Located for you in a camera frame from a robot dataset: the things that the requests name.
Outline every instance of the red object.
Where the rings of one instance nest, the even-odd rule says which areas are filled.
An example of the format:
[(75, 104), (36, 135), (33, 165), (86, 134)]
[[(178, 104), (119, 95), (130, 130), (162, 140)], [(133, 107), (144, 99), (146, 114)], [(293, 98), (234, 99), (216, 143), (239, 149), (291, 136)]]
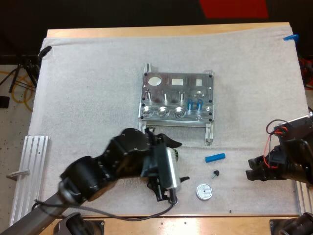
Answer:
[(266, 0), (200, 0), (207, 18), (268, 18)]

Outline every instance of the wooden table edge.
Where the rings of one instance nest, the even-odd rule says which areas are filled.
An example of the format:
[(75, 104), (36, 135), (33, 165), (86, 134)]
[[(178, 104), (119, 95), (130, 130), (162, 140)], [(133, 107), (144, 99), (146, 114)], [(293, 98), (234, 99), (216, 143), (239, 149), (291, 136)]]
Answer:
[(276, 23), (232, 23), (154, 27), (121, 28), (71, 28), (49, 29), (47, 38), (104, 38), (104, 37), (144, 37), (144, 36), (186, 36), (226, 33), (265, 27), (290, 26), (288, 22)]

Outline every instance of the screw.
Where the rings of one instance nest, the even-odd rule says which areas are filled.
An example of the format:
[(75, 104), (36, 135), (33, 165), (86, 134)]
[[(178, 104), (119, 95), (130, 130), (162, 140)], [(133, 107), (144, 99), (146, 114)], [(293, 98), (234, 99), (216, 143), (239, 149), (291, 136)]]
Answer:
[(215, 177), (215, 176), (218, 176), (220, 174), (220, 171), (219, 170), (215, 170), (212, 174), (212, 179)]

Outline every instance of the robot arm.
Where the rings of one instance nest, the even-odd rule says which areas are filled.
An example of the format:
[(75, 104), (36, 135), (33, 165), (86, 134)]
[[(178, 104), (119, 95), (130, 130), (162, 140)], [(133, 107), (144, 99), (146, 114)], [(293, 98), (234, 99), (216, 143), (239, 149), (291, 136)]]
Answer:
[[(189, 179), (178, 175), (178, 152), (173, 148), (180, 146), (164, 134), (154, 135), (148, 128), (145, 134), (125, 129), (111, 139), (102, 155), (85, 156), (68, 166), (61, 174), (57, 193), (45, 203), (81, 205), (111, 189), (118, 179), (148, 177), (148, 188), (155, 192), (157, 201), (168, 200), (175, 205), (176, 188)], [(1, 235), (37, 235), (65, 210), (39, 205)]]
[(313, 117), (312, 114), (284, 122), (269, 133), (280, 145), (268, 154), (248, 160), (249, 180), (292, 179), (313, 184)]

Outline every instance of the blue clip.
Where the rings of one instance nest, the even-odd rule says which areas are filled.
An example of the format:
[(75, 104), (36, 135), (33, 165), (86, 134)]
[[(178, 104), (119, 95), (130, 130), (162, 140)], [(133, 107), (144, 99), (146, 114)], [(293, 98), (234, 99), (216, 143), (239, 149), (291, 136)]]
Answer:
[(297, 44), (297, 42), (299, 40), (299, 35), (293, 34), (293, 35), (290, 35), (290, 36), (287, 36), (284, 38), (284, 41), (289, 41), (289, 40), (294, 40), (294, 42)]

